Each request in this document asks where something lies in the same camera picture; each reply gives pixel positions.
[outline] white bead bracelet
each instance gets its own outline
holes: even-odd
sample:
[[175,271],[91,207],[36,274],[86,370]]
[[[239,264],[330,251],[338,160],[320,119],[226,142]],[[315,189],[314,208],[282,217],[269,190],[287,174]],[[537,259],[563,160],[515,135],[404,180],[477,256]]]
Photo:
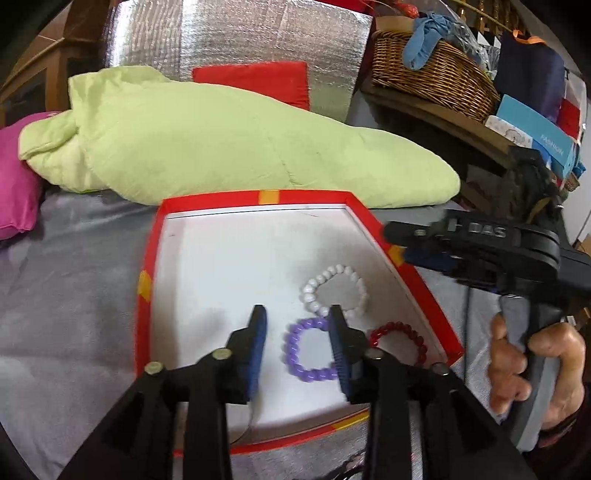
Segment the white bead bracelet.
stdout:
[[322,317],[328,317],[329,308],[318,301],[316,289],[336,275],[347,275],[350,281],[357,285],[357,289],[359,290],[359,304],[355,308],[344,310],[343,314],[345,318],[349,319],[354,316],[363,315],[369,301],[365,282],[353,268],[340,264],[334,267],[327,267],[320,275],[309,279],[308,283],[301,289],[302,300],[306,309]]

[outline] orange strap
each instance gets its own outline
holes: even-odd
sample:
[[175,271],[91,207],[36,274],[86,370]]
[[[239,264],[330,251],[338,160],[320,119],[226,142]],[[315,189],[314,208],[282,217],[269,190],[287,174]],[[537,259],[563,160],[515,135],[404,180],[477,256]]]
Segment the orange strap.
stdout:
[[513,30],[513,38],[516,39],[519,43],[523,43],[526,45],[533,45],[534,43],[543,43],[546,45],[546,42],[542,40],[540,37],[530,37],[528,39],[520,38],[519,36],[523,35],[519,30]]

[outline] finger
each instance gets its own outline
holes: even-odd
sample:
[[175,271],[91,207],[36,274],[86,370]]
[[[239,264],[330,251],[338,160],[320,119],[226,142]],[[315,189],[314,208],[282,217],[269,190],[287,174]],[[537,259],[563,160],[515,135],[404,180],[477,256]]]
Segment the finger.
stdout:
[[497,313],[491,320],[491,335],[493,340],[500,340],[507,336],[505,318],[500,313]]
[[520,374],[527,367],[527,358],[515,345],[507,340],[491,342],[491,365],[497,370],[510,374]]
[[530,383],[519,375],[508,375],[502,371],[489,369],[491,397],[503,400],[524,401],[531,395]]
[[580,390],[585,365],[583,337],[568,323],[556,323],[531,336],[528,346],[536,355],[560,358],[560,372],[552,397],[553,403],[571,400]]
[[509,410],[512,402],[512,400],[507,400],[506,398],[495,397],[491,395],[488,403],[491,406],[491,410],[493,412],[495,412],[497,415],[502,415],[507,410]]

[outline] blue box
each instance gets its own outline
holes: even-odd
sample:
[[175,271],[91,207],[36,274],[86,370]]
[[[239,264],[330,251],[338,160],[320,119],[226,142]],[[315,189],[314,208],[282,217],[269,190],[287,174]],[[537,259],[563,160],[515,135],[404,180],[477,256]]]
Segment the blue box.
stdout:
[[569,175],[577,160],[574,139],[546,117],[509,95],[503,95],[496,115],[540,143],[552,156],[552,171],[559,178],[564,180]]

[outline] navy bag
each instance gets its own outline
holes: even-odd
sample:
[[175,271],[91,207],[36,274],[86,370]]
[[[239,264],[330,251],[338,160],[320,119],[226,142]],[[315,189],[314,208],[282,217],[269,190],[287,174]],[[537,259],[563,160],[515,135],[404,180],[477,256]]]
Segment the navy bag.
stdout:
[[564,61],[538,37],[504,32],[495,88],[556,123],[564,98]]

